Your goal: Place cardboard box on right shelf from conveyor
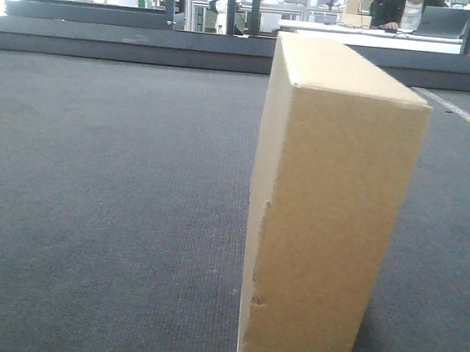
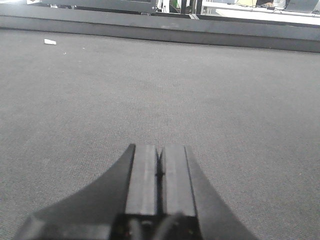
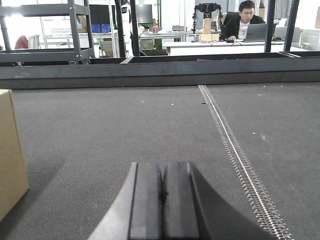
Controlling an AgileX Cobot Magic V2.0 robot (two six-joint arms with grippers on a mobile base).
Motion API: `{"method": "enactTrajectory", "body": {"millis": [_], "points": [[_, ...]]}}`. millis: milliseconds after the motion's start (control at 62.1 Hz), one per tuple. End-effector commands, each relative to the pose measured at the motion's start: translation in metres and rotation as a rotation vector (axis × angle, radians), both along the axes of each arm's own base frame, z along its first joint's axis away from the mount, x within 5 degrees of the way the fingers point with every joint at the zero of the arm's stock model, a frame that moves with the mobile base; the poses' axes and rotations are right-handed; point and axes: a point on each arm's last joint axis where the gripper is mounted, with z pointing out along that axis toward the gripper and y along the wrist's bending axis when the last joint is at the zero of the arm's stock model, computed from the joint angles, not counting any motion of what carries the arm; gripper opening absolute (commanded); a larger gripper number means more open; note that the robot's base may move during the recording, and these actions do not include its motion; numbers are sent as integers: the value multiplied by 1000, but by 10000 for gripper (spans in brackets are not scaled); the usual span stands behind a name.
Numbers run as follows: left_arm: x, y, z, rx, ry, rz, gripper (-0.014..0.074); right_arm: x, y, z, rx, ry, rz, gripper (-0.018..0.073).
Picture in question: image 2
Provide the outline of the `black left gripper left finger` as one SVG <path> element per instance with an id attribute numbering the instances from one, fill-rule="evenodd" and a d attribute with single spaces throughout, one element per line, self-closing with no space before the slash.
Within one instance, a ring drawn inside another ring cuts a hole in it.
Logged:
<path id="1" fill-rule="evenodd" d="M 98 179 L 32 213 L 16 240 L 110 240 L 128 216 L 157 215 L 157 150 L 130 144 Z"/>

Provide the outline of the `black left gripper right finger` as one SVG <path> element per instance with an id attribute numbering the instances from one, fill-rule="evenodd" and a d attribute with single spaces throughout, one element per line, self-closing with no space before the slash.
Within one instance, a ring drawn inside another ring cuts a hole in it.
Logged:
<path id="1" fill-rule="evenodd" d="M 189 146 L 166 145 L 160 159 L 164 214 L 182 213 L 183 226 L 201 240 L 257 239 L 221 199 Z"/>

